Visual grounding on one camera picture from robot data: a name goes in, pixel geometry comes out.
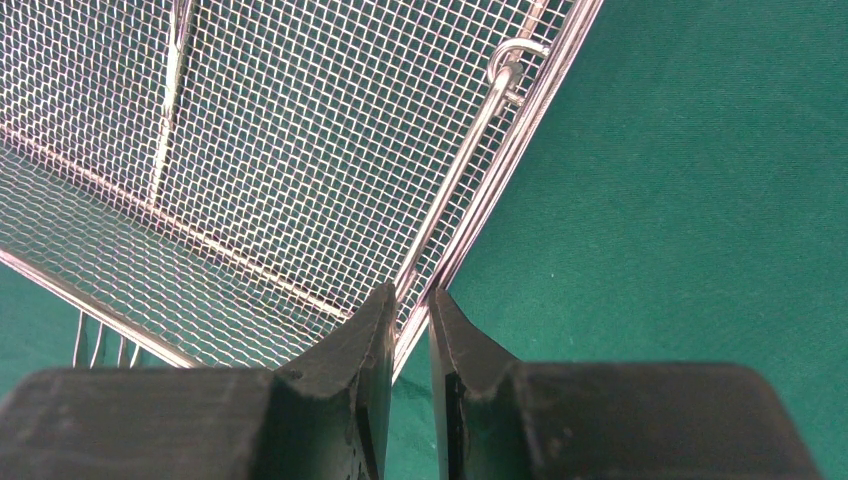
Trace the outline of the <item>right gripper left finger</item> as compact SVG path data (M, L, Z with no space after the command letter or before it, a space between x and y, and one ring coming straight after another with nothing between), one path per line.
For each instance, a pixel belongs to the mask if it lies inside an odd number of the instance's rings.
M1 405L5 479L380 479L397 299L277 369L49 369Z

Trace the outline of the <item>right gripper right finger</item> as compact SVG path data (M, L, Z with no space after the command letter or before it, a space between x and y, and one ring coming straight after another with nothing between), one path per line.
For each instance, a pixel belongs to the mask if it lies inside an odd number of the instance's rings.
M817 479L772 386L705 362L529 362L428 299L444 479Z

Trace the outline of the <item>long steel forceps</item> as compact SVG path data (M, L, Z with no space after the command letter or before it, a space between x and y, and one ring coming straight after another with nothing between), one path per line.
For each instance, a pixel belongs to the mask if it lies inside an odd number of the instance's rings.
M105 324L84 311L79 313L73 347L73 368L97 368L105 365Z

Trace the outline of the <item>metal mesh tray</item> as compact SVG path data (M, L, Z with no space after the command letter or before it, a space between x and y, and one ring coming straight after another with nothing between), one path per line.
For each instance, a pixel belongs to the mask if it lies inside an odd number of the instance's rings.
M424 333L598 1L5 1L1 261L177 367Z

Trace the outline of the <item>steel spatula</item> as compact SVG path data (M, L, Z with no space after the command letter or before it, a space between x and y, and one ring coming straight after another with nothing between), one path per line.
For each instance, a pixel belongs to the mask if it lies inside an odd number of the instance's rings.
M143 349L124 336L119 337L117 367L136 368L141 363Z

